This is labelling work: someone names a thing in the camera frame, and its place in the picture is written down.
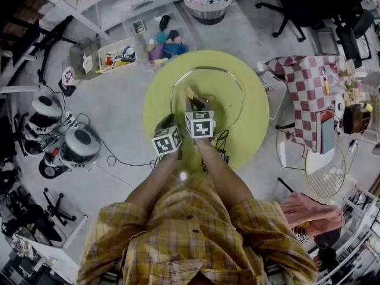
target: pink cloth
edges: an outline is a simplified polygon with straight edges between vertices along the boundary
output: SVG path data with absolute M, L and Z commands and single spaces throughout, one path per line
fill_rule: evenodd
M 293 192 L 281 204 L 281 209 L 291 228 L 310 222 L 306 228 L 308 236 L 317 236 L 344 225 L 343 212 L 338 206 L 321 204 L 302 193 Z

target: checkered cloth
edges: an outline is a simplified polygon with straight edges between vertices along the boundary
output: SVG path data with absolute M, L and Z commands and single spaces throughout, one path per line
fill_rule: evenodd
M 286 131 L 286 139 L 316 152 L 316 113 L 332 108 L 327 96 L 322 66 L 331 88 L 338 81 L 338 75 L 346 60 L 343 56 L 292 56 L 277 57 L 266 64 L 277 75 L 284 75 L 285 82 L 294 103 L 294 133 Z
M 127 202 L 100 211 L 77 285 L 89 285 L 122 262 L 122 284 L 186 285 L 198 273 L 213 284 L 264 285 L 264 263 L 294 285 L 315 284 L 317 271 L 276 202 L 247 199 L 229 211 L 210 177 L 172 179 L 148 215 Z

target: concrete floor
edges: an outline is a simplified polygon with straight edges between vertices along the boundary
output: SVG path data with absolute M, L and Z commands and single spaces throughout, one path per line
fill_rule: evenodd
M 198 23 L 186 15 L 181 3 L 177 6 L 201 40 L 199 44 L 201 48 L 220 50 L 235 55 L 257 72 L 264 69 L 265 61 L 277 56 L 315 54 L 314 43 L 306 28 L 304 31 L 308 39 L 303 43 L 297 41 L 296 29 L 292 24 L 285 28 L 279 38 L 272 38 L 272 32 L 278 30 L 283 18 L 281 14 L 271 10 L 256 9 L 255 3 L 260 1 L 275 3 L 275 0 L 235 0 L 224 20 L 216 26 L 204 26 Z M 116 28 L 112 32 L 113 41 L 125 37 L 121 31 Z M 94 35 L 74 20 L 66 36 L 80 40 Z M 69 47 L 70 44 L 60 42 L 51 53 L 45 77 L 48 85 L 54 90 L 59 90 L 57 83 L 61 77 L 61 61 L 68 56 Z M 372 63 L 373 61 L 375 62 L 372 66 L 378 67 L 376 56 L 373 57 Z M 35 84 L 37 81 L 35 73 L 39 66 L 40 60 L 29 63 L 26 70 L 19 76 L 17 83 Z M 152 72 L 139 66 L 130 68 L 128 72 L 119 70 L 106 73 L 91 81 L 83 81 L 75 93 L 66 98 L 66 105 L 75 115 L 80 112 L 87 114 L 91 118 L 92 127 L 122 161 L 147 163 L 156 157 L 143 131 L 144 97 L 153 78 Z M 44 87 L 39 95 L 42 93 L 50 94 Z M 13 98 L 17 101 L 18 111 L 25 112 L 30 107 L 33 95 L 13 96 Z M 237 170 L 237 173 L 256 198 L 283 200 L 289 192 L 277 182 L 277 177 L 280 176 L 295 191 L 304 192 L 318 199 L 309 189 L 302 171 L 283 169 L 278 162 L 274 127 L 278 122 L 281 124 L 292 122 L 292 104 L 289 98 L 285 98 L 280 111 L 281 120 L 278 116 L 278 119 L 270 122 L 261 148 L 246 166 Z M 340 139 L 339 143 L 344 152 L 350 140 L 351 137 Z M 287 153 L 290 153 L 288 161 L 302 163 L 302 148 L 289 142 L 286 142 L 286 147 Z M 365 188 L 370 187 L 379 174 L 380 156 L 371 155 L 372 147 L 370 144 L 360 144 L 355 158 L 356 163 L 352 165 L 342 195 L 356 183 Z M 108 155 L 109 153 L 102 147 L 96 167 L 89 172 L 74 170 L 54 180 L 41 177 L 38 171 L 41 156 L 18 155 L 17 160 L 22 169 L 21 181 L 37 203 L 46 207 L 42 192 L 44 187 L 48 187 L 55 196 L 58 196 L 60 192 L 65 194 L 62 205 L 69 212 L 82 212 L 93 220 L 103 206 L 123 201 L 151 171 L 150 166 L 128 167 L 117 163 L 116 166 L 110 167 L 107 165 Z M 368 164 L 360 164 L 362 160 L 366 160 Z M 341 199 L 341 195 L 337 200 L 326 201 L 337 202 L 339 198 Z M 77 235 L 68 250 L 68 254 L 77 262 L 80 260 L 90 223 L 91 221 Z

